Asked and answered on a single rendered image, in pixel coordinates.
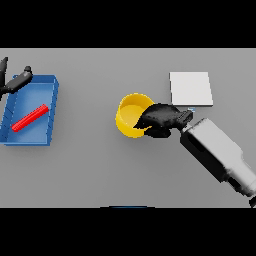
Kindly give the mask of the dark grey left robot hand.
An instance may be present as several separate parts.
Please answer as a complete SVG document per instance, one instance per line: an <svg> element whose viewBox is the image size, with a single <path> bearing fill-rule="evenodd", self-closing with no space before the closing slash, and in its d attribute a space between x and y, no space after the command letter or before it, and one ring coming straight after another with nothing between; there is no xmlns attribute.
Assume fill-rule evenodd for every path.
<svg viewBox="0 0 256 256"><path fill-rule="evenodd" d="M5 82L8 58L4 57L0 61L0 100L7 93L14 94L32 81L33 73L30 66L26 66L24 71L8 83Z"/></svg>

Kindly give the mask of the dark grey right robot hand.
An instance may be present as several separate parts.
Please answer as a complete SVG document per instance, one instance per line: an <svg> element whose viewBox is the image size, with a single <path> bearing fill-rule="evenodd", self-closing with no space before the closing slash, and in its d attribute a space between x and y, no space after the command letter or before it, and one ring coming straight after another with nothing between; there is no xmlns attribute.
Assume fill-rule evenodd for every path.
<svg viewBox="0 0 256 256"><path fill-rule="evenodd" d="M193 119L190 110L180 111L173 105L157 103L149 106L134 125L153 138L168 138L173 128L181 131Z"/></svg>

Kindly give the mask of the yellow bowl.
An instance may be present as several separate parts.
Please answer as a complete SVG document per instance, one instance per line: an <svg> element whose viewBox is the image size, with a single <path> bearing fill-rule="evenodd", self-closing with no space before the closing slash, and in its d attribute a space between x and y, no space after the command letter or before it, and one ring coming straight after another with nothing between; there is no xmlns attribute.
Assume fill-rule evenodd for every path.
<svg viewBox="0 0 256 256"><path fill-rule="evenodd" d="M139 138L144 135L146 129L136 129L142 113L154 102L145 94L132 93L122 98L119 103L115 122L118 130L129 138Z"/></svg>

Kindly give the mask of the red beaker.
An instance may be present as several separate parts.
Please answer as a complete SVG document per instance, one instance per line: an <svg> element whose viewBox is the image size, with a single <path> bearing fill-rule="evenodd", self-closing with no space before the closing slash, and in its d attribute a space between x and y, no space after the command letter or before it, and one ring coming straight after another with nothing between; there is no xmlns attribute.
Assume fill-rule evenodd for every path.
<svg viewBox="0 0 256 256"><path fill-rule="evenodd" d="M41 106L34 109L32 112L18 120L16 123L14 123L11 128L13 132L19 132L26 126L28 126L30 123L34 122L44 114L46 114L49 111L49 108L47 105L42 104Z"/></svg>

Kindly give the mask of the pale square metallic scale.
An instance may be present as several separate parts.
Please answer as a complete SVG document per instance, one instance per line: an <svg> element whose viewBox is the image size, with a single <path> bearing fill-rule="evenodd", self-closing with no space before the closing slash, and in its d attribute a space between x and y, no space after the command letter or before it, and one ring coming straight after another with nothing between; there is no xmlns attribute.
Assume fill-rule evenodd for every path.
<svg viewBox="0 0 256 256"><path fill-rule="evenodd" d="M171 103L175 106L212 106L207 72L170 72Z"/></svg>

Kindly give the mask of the blue tray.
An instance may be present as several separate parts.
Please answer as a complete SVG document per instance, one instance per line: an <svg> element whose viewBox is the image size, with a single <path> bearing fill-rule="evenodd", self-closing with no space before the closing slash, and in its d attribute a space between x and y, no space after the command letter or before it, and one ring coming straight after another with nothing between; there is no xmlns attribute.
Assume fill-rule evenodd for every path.
<svg viewBox="0 0 256 256"><path fill-rule="evenodd" d="M49 146L58 99L59 83L55 75L34 75L32 81L14 94L8 94L0 122L0 144L6 146ZM49 111L14 132L13 124L45 104Z"/></svg>

